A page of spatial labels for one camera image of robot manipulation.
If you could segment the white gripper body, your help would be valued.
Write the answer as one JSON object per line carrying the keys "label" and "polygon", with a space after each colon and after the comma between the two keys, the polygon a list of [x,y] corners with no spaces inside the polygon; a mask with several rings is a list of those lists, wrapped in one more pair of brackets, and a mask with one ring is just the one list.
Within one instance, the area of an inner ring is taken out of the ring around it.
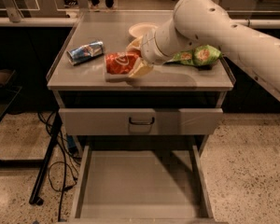
{"label": "white gripper body", "polygon": [[189,31],[178,31],[173,19],[143,35],[140,50],[142,58],[149,64],[163,64],[173,56],[196,43]]}

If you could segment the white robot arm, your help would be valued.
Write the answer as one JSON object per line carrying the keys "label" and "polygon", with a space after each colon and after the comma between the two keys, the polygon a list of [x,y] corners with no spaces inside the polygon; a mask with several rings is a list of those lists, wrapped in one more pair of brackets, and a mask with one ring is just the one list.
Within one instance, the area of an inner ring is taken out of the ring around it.
{"label": "white robot arm", "polygon": [[136,38],[127,50],[139,50],[147,63],[163,64],[188,45],[220,49],[280,102],[280,39],[233,21],[212,0],[179,0],[170,20]]}

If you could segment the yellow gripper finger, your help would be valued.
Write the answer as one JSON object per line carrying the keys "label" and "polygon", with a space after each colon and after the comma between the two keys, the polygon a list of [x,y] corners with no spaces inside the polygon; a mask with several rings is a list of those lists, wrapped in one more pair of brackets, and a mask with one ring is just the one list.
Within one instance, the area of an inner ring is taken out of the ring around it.
{"label": "yellow gripper finger", "polygon": [[127,52],[140,50],[141,49],[141,43],[142,43],[142,36],[137,37],[134,39],[126,48]]}
{"label": "yellow gripper finger", "polygon": [[129,73],[130,78],[138,78],[147,75],[153,70],[153,65],[146,62],[143,58],[138,58]]}

